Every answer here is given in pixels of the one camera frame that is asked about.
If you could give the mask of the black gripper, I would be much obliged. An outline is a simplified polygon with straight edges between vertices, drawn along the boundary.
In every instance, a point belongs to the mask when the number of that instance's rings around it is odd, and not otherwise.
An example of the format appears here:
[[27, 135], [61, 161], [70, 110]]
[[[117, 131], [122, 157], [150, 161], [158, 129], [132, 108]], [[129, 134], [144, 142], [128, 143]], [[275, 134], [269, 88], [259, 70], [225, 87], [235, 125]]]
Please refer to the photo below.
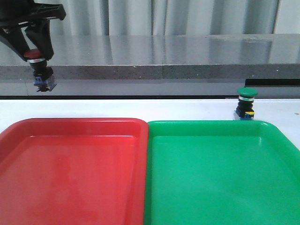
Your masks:
[[[50, 60], [54, 51], [48, 19], [62, 21], [65, 17], [66, 12], [62, 4], [35, 3], [33, 0], [2, 0], [0, 2], [0, 41], [23, 61], [38, 58]], [[25, 29], [26, 36], [36, 49], [29, 48], [21, 28], [6, 28], [37, 20], [41, 21]]]

